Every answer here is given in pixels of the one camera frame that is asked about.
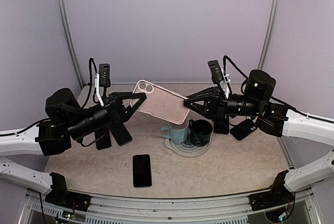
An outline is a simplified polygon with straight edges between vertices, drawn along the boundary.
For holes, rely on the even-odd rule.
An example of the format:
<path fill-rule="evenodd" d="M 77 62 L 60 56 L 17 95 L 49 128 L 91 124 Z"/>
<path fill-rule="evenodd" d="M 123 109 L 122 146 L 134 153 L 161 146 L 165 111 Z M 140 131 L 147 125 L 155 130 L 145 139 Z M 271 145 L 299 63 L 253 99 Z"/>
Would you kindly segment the pink phone case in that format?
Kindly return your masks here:
<path fill-rule="evenodd" d="M 137 81 L 133 93 L 144 93 L 146 99 L 138 111 L 153 117 L 181 125 L 185 122 L 190 109 L 184 106 L 187 98 L 146 80 Z"/>

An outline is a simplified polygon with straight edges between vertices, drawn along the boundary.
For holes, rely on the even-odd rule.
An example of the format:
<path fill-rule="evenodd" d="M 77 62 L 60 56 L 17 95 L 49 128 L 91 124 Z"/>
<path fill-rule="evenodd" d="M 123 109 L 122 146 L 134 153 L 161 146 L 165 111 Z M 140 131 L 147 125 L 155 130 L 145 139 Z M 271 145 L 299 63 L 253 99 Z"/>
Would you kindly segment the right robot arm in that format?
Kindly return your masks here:
<path fill-rule="evenodd" d="M 333 146 L 333 120 L 298 112 L 282 102 L 270 102 L 276 80 L 266 72 L 252 70 L 242 95 L 227 96 L 218 85 L 222 78 L 221 72 L 213 72 L 216 85 L 188 96 L 184 106 L 212 120 L 215 126 L 224 124 L 228 116 L 250 116 L 256 118 L 256 126 L 268 135 L 303 138 Z M 287 197 L 287 190 L 296 192 L 332 176 L 333 151 L 330 151 L 307 165 L 279 173 L 275 187 L 267 193 L 267 201 L 278 205 Z"/>

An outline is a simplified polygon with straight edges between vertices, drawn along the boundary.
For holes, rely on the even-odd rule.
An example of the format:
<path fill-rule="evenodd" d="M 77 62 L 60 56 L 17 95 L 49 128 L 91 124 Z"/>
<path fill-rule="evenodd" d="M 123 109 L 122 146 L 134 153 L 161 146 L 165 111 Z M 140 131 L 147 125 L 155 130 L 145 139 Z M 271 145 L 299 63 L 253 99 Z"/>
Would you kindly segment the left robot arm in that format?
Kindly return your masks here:
<path fill-rule="evenodd" d="M 71 148 L 73 140 L 82 147 L 96 145 L 101 150 L 111 146 L 111 136 L 122 146 L 132 141 L 124 123 L 146 98 L 145 93 L 113 92 L 99 104 L 84 109 L 69 88 L 58 90 L 46 100 L 46 119 L 26 128 L 1 132 L 1 177 L 53 196 L 63 206 L 69 205 L 73 194 L 62 175 L 23 167 L 12 163 L 8 156 L 59 155 Z"/>

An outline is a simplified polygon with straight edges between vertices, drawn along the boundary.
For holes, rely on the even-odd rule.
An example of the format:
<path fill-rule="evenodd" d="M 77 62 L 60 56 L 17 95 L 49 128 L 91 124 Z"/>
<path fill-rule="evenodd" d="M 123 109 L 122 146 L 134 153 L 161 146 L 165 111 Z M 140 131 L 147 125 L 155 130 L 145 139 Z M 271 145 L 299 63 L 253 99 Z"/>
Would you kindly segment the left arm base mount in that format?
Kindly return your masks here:
<path fill-rule="evenodd" d="M 45 196 L 45 201 L 56 206 L 87 212 L 91 196 L 71 191 L 51 191 Z"/>

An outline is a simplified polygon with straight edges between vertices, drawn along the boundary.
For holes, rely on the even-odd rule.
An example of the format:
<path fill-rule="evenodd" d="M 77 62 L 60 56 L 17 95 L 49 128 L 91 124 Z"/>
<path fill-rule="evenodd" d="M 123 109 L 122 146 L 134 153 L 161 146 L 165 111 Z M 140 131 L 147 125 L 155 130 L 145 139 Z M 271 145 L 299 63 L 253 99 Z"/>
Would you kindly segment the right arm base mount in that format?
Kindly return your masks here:
<path fill-rule="evenodd" d="M 251 194 L 248 198 L 252 211 L 257 211 L 292 203 L 295 200 L 295 194 L 282 191 L 267 191 Z"/>

